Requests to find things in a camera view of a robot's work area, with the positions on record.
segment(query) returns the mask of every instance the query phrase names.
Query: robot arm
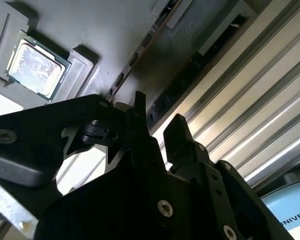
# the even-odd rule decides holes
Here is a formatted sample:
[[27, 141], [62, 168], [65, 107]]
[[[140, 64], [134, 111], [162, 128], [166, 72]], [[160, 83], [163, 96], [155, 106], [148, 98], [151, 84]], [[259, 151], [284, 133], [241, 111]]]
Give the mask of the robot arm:
[[[292, 240], [233, 166], [211, 162], [184, 117], [164, 139], [169, 171], [140, 92], [126, 112], [90, 95], [0, 116], [0, 216], [35, 240]], [[106, 173], [61, 196], [62, 162], [94, 144], [108, 146]]]

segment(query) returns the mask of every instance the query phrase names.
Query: textured plastic surface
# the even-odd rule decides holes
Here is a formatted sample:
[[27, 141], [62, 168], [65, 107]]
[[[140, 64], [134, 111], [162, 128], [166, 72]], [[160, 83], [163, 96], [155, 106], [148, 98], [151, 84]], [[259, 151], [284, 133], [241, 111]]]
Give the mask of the textured plastic surface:
[[66, 85], [61, 85], [53, 102], [75, 98], [93, 68], [93, 62], [75, 49], [70, 51], [68, 61], [71, 63], [71, 67], [64, 78]]
[[287, 230], [300, 226], [300, 182], [275, 191], [262, 200]]
[[215, 39], [221, 36], [238, 15], [246, 18], [256, 17], [255, 12], [243, 0], [229, 1], [215, 18], [215, 21], [212, 21], [197, 39], [192, 40], [194, 45], [198, 46], [199, 53], [204, 55], [213, 45]]
[[128, 103], [134, 92], [139, 90], [146, 93], [147, 107], [150, 107], [195, 53], [196, 48], [191, 45], [191, 39], [209, 25], [226, 2], [193, 0], [173, 29], [162, 29], [157, 40], [118, 91], [115, 102]]
[[176, 11], [171, 16], [170, 20], [168, 20], [168, 22], [166, 23], [166, 26], [171, 29], [174, 28], [174, 26], [177, 24], [186, 9], [190, 6], [192, 1], [193, 0], [182, 0]]

